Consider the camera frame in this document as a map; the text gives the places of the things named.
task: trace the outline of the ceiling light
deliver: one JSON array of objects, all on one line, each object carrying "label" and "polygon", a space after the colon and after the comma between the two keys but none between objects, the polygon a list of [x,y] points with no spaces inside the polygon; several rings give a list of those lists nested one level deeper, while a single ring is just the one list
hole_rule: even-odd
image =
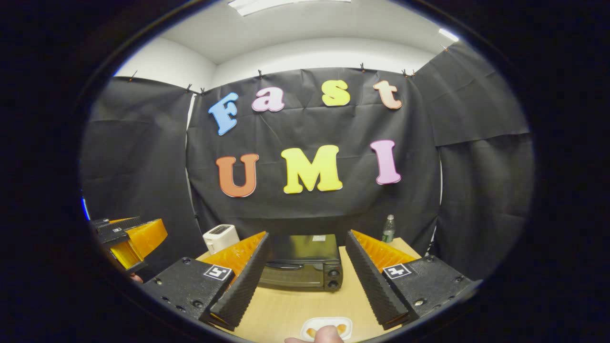
[{"label": "ceiling light", "polygon": [[247,16],[249,14],[280,5],[311,1],[351,2],[351,0],[235,0],[229,2],[229,6],[236,9],[237,13],[241,14],[242,16]]},{"label": "ceiling light", "polygon": [[451,32],[449,32],[449,31],[447,31],[445,29],[440,29],[439,33],[442,34],[443,36],[449,38],[450,40],[452,40],[454,42],[457,42],[459,40],[459,38],[456,35],[452,34]]}]

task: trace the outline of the white plate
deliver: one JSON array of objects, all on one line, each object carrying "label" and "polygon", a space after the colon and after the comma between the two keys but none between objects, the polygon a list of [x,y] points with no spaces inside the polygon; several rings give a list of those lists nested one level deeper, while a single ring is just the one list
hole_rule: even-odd
[{"label": "white plate", "polygon": [[301,338],[304,341],[313,342],[314,338],[307,334],[307,329],[312,328],[315,331],[318,331],[321,327],[325,327],[327,325],[333,325],[336,327],[340,324],[345,324],[345,326],[346,326],[345,332],[343,334],[339,335],[341,337],[341,339],[343,339],[345,341],[351,337],[351,327],[353,324],[351,322],[351,319],[346,318],[346,317],[311,318],[307,322],[305,322],[305,324],[303,324],[303,327],[301,328]]}]

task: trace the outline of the black fabric backdrop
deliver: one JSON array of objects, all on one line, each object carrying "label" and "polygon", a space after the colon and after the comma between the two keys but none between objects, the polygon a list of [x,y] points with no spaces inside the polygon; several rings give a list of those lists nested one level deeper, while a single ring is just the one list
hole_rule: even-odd
[{"label": "black fabric backdrop", "polygon": [[534,188],[528,124],[502,76],[462,42],[413,79],[442,162],[432,252],[470,278],[486,278],[525,224]]},{"label": "black fabric backdrop", "polygon": [[[328,107],[321,85],[344,80],[351,100]],[[373,84],[398,88],[398,110],[381,102]],[[284,91],[285,108],[255,112],[265,87]],[[219,136],[209,108],[236,92],[237,125]],[[519,236],[533,188],[533,151],[527,122],[502,77],[463,43],[405,78],[386,71],[350,68],[292,70],[251,78],[195,97],[154,81],[115,78],[92,109],[82,153],[83,190],[93,218],[163,218],[168,239],[147,259],[150,273],[182,256],[206,250],[201,232],[220,224],[241,239],[260,231],[337,235],[356,229],[380,238],[388,214],[397,236],[421,255],[436,227],[433,250],[470,278],[484,278]],[[380,186],[369,144],[396,142],[402,180]],[[322,145],[337,145],[343,189],[285,194],[281,152],[301,148],[310,161]],[[219,157],[233,156],[236,185],[245,182],[241,155],[256,153],[257,186],[246,198],[225,195]],[[440,202],[442,162],[443,199]],[[199,226],[193,219],[184,166]]]},{"label": "black fabric backdrop", "polygon": [[91,109],[81,151],[91,219],[161,218],[168,237],[138,272],[145,280],[206,246],[188,195],[187,114],[192,94],[144,79],[114,78]]},{"label": "black fabric backdrop", "polygon": [[[327,107],[321,86],[344,80],[351,100],[346,106]],[[388,109],[373,84],[388,80],[403,102]],[[252,101],[265,87],[284,90],[285,108],[255,112]],[[236,92],[237,124],[223,136],[209,108]],[[369,147],[375,140],[396,142],[393,149],[402,180],[380,186],[378,164]],[[282,150],[301,148],[312,161],[322,145],[336,145],[337,170],[343,189],[321,192],[306,189],[285,194],[286,162]],[[234,156],[236,185],[245,182],[243,154],[256,153],[257,186],[246,198],[225,195],[218,184],[219,157]],[[388,214],[395,215],[397,235],[418,252],[425,251],[434,230],[440,197],[439,155],[432,139],[422,97],[410,79],[385,71],[348,68],[292,70],[262,79],[233,82],[198,96],[188,128],[187,169],[200,227],[234,224],[240,238],[260,231],[287,234],[337,235],[340,245],[349,229],[381,238]]]}]

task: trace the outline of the hand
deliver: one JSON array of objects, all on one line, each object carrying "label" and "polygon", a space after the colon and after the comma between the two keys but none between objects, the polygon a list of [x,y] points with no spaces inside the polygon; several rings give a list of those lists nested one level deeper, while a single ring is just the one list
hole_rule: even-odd
[{"label": "hand", "polygon": [[[307,343],[298,338],[287,338],[284,339],[284,343]],[[318,332],[315,333],[314,343],[344,343],[343,339],[339,337],[337,328],[333,325],[327,325],[321,327]]]},{"label": "hand", "polygon": [[135,273],[131,273],[131,275],[129,275],[129,277],[139,283],[144,283],[144,281],[142,280],[142,278],[140,278],[139,276],[137,276]]}]

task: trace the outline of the table surface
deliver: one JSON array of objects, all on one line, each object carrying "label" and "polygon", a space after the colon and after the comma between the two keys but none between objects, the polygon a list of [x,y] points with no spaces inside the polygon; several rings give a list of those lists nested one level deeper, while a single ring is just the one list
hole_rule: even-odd
[{"label": "table surface", "polygon": [[[415,258],[421,256],[400,238],[389,243]],[[343,265],[343,284],[334,293],[282,291],[257,287],[240,325],[234,332],[219,328],[257,343],[283,343],[285,338],[302,339],[303,324],[314,317],[347,317],[353,323],[352,334],[345,343],[364,341],[396,330],[383,330],[368,303],[345,247],[339,247]],[[209,252],[197,260],[202,261]]]}]

